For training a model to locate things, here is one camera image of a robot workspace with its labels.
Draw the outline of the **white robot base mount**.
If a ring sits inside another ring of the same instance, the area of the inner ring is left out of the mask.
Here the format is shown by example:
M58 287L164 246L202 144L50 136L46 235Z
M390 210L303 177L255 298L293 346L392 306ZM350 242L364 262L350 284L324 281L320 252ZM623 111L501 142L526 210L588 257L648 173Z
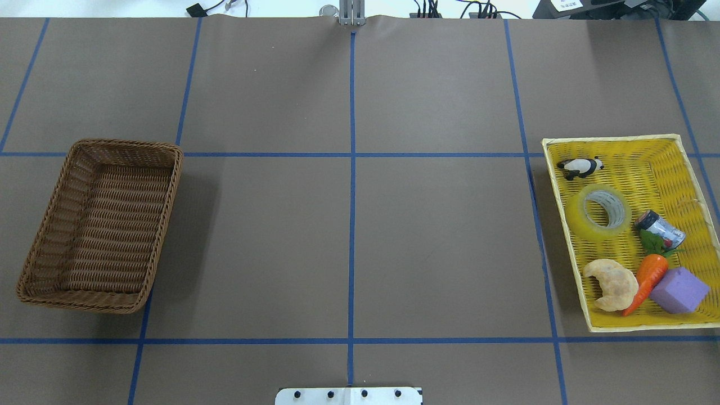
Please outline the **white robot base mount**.
M409 386L288 388L275 404L423 404L422 389Z

